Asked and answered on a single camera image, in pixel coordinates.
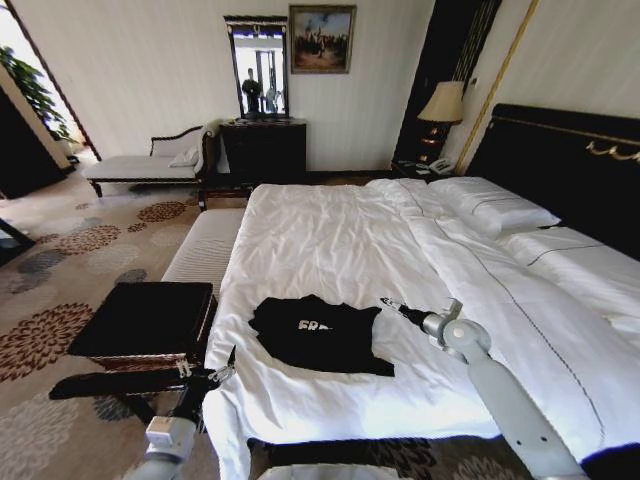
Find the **telephone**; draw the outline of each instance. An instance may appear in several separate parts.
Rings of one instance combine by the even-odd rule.
[[[438,175],[445,175],[447,173],[451,173],[454,167],[455,164],[453,163],[452,159],[442,157],[429,165],[429,170],[437,173]]]

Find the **carpet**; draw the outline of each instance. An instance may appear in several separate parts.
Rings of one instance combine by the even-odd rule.
[[[117,399],[50,401],[47,394],[64,377],[101,371],[66,355],[69,344],[115,283],[162,278],[199,209],[191,187],[107,184],[103,190],[97,198],[75,172],[26,197],[0,200],[0,216],[37,241],[0,267],[2,479],[120,479],[146,449],[144,426]],[[245,204],[208,200],[210,209]],[[173,400],[163,394],[152,402],[163,413]],[[530,478],[501,437],[252,441],[251,451],[251,478],[270,466],[318,461],[390,466],[416,480]],[[206,434],[197,436],[183,478],[219,478]]]

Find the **white pillow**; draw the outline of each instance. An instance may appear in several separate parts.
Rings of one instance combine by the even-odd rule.
[[[193,167],[198,163],[198,147],[189,147],[177,154],[169,163],[170,167]]]
[[[640,348],[640,262],[566,227],[509,235],[498,243]]]
[[[448,178],[430,183],[429,188],[467,225],[490,238],[560,221],[548,210],[484,178]]]

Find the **striped wallpaper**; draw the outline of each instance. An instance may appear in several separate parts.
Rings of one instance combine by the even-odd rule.
[[[147,154],[151,136],[238,116],[222,16],[288,15],[289,3],[14,2],[103,157]],[[307,168],[387,168],[433,0],[330,3],[358,6],[350,73],[289,73],[291,114],[308,121]]]
[[[443,154],[460,158],[531,0],[503,1],[464,97],[464,121]],[[466,168],[496,103],[640,116],[638,0],[540,0],[460,165]]]

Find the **painting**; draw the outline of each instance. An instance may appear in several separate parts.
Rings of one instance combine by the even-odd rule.
[[[291,5],[291,73],[349,73],[353,5]]]

